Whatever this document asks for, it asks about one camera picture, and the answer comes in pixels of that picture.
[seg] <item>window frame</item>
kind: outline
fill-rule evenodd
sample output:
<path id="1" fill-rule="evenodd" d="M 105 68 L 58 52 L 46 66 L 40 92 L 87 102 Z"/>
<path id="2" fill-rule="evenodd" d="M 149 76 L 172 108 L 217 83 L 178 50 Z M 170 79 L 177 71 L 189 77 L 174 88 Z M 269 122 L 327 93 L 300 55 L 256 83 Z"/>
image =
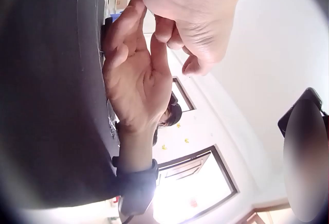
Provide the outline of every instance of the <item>window frame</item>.
<path id="1" fill-rule="evenodd" d="M 210 206 L 209 208 L 197 213 L 196 215 L 194 215 L 193 217 L 191 217 L 190 219 L 187 219 L 187 220 L 184 220 L 183 222 L 181 223 L 178 223 L 178 224 L 183 224 L 183 223 L 187 223 L 187 222 L 190 222 L 200 216 L 203 216 L 204 214 L 208 213 L 209 211 L 217 208 L 218 206 L 222 205 L 223 203 L 225 203 L 226 201 L 228 201 L 229 199 L 231 199 L 233 196 L 235 196 L 236 194 L 239 193 L 238 191 L 238 188 L 236 187 L 234 181 L 232 180 L 232 177 L 229 173 L 229 171 L 227 170 L 226 168 L 226 165 L 225 163 L 223 162 L 221 156 L 220 156 L 220 153 L 217 151 L 216 149 L 216 146 L 215 145 L 212 145 L 208 148 L 205 148 L 201 151 L 198 151 L 198 152 L 195 152 L 193 154 L 190 154 L 190 155 L 187 155 L 187 156 L 183 156 L 183 157 L 180 157 L 180 158 L 177 158 L 177 159 L 174 159 L 174 160 L 171 160 L 169 162 L 165 162 L 165 163 L 161 163 L 158 165 L 159 167 L 159 172 L 162 171 L 162 170 L 166 170 L 170 167 L 173 167 L 173 166 L 176 166 L 176 165 L 180 165 L 180 164 L 183 164 L 183 163 L 187 163 L 187 162 L 190 162 L 192 160 L 194 160 L 195 158 L 197 157 L 200 157 L 204 154 L 207 154 L 211 152 L 212 155 L 214 156 L 217 164 L 218 164 L 218 167 L 220 168 L 226 182 L 227 182 L 227 185 L 229 186 L 230 190 L 231 190 L 231 194 L 229 194 L 228 196 L 224 197 L 222 200 L 220 200 L 218 203 Z"/>
<path id="2" fill-rule="evenodd" d="M 191 101 L 191 98 L 188 96 L 185 88 L 183 87 L 183 85 L 180 82 L 180 80 L 178 79 L 178 77 L 176 77 L 176 76 L 173 77 L 172 78 L 172 82 L 176 84 L 178 90 L 180 91 L 182 97 L 184 98 L 185 103 L 187 104 L 187 106 L 189 108 L 189 110 L 186 110 L 186 111 L 183 111 L 183 112 L 188 112 L 188 111 L 196 110 L 195 105 Z"/>
<path id="3" fill-rule="evenodd" d="M 262 207 L 262 208 L 254 208 L 252 211 L 250 211 L 248 214 L 246 214 L 242 219 L 240 219 L 236 224 L 253 223 L 251 221 L 251 219 L 254 218 L 254 216 L 257 216 L 257 217 L 255 217 L 256 219 L 253 219 L 254 221 L 256 221 L 256 223 L 263 223 L 263 220 L 259 217 L 259 215 L 257 213 L 284 210 L 284 209 L 289 209 L 289 208 L 291 208 L 291 207 L 288 202 L 288 199 L 286 199 L 286 203 L 272 205 L 272 206 L 268 206 L 268 207 Z"/>

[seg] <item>red object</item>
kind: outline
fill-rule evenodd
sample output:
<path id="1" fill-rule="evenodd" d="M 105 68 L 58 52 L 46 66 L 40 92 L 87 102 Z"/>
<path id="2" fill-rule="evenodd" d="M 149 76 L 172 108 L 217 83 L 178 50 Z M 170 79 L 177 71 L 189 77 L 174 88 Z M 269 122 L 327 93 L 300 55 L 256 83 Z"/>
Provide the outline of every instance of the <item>red object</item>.
<path id="1" fill-rule="evenodd" d="M 113 201 L 113 203 L 117 203 L 117 202 L 119 202 L 119 199 L 120 199 L 119 196 L 115 197 L 115 200 Z"/>
<path id="2" fill-rule="evenodd" d="M 193 198 L 190 200 L 189 204 L 193 207 L 196 208 L 198 206 L 198 203 L 196 202 L 196 200 Z"/>

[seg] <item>hand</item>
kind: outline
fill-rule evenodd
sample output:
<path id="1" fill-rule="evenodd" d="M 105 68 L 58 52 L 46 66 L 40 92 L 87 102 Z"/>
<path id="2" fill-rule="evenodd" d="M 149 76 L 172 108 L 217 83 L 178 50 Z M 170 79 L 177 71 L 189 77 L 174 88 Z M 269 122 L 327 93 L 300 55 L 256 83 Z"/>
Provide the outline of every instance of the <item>hand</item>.
<path id="1" fill-rule="evenodd" d="M 131 0 L 110 26 L 103 45 L 106 96 L 125 133 L 145 132 L 151 127 L 154 134 L 171 95 L 166 44 L 153 35 L 150 55 L 142 31 L 145 14 L 143 1 Z"/>
<path id="2" fill-rule="evenodd" d="M 143 0 L 156 16 L 156 37 L 190 56 L 182 72 L 205 75 L 225 56 L 238 0 Z"/>

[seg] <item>window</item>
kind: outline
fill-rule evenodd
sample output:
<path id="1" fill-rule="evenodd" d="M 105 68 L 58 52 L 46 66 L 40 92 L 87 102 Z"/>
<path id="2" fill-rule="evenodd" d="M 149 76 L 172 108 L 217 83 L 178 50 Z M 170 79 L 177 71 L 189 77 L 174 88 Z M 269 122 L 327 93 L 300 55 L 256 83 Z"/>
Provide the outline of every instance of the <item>window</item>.
<path id="1" fill-rule="evenodd" d="M 172 91 L 178 99 L 178 104 L 181 106 L 183 112 L 195 109 L 193 103 L 190 101 L 185 89 L 177 77 L 172 79 Z"/>
<path id="2" fill-rule="evenodd" d="M 159 165 L 154 218 L 178 224 L 219 206 L 237 189 L 215 146 Z"/>

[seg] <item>finger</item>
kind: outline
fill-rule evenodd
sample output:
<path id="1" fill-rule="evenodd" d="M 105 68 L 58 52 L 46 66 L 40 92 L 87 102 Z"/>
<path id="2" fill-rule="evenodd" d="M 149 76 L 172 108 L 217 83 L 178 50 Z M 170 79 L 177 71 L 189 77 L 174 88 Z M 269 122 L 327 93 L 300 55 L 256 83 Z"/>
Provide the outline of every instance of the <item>finger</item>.
<path id="1" fill-rule="evenodd" d="M 195 55 L 190 55 L 182 67 L 182 73 L 186 76 L 190 74 L 204 76 L 210 71 L 212 66 L 213 63 L 205 63 L 204 61 L 198 60 Z"/>
<path id="2" fill-rule="evenodd" d="M 126 61 L 127 57 L 128 47 L 125 44 L 119 45 L 116 50 L 106 58 L 103 66 L 103 74 L 121 65 Z"/>
<path id="3" fill-rule="evenodd" d="M 170 74 L 166 43 L 160 42 L 155 34 L 153 34 L 151 37 L 150 48 L 152 69 L 162 75 Z"/>
<path id="4" fill-rule="evenodd" d="M 168 18 L 155 16 L 155 36 L 160 42 L 167 43 L 171 38 L 175 21 Z"/>
<path id="5" fill-rule="evenodd" d="M 139 17 L 132 29 L 132 33 L 125 39 L 125 44 L 127 44 L 129 48 L 129 55 L 132 55 L 136 50 L 141 50 L 146 47 L 145 38 L 143 36 L 143 22 L 147 9 L 143 0 L 130 0 L 129 5 L 135 7 Z"/>
<path id="6" fill-rule="evenodd" d="M 127 35 L 132 32 L 133 27 L 139 19 L 139 14 L 135 7 L 127 6 L 117 20 L 106 31 L 103 48 L 106 54 L 110 54 L 123 43 Z"/>
<path id="7" fill-rule="evenodd" d="M 143 0 L 130 0 L 129 5 L 135 7 L 135 9 L 138 13 L 139 20 L 136 24 L 137 27 L 135 29 L 138 31 L 142 31 L 143 30 L 143 21 L 144 21 L 144 17 L 145 17 L 146 11 L 147 11 L 147 9 L 143 3 Z"/>
<path id="8" fill-rule="evenodd" d="M 191 53 L 191 51 L 187 49 L 186 46 L 183 46 L 182 49 L 183 49 L 183 51 L 184 51 L 186 54 L 188 54 L 188 55 L 193 55 L 193 54 Z"/>
<path id="9" fill-rule="evenodd" d="M 176 25 L 174 25 L 174 30 L 172 31 L 171 38 L 167 42 L 167 46 L 173 50 L 179 50 L 184 46 Z"/>

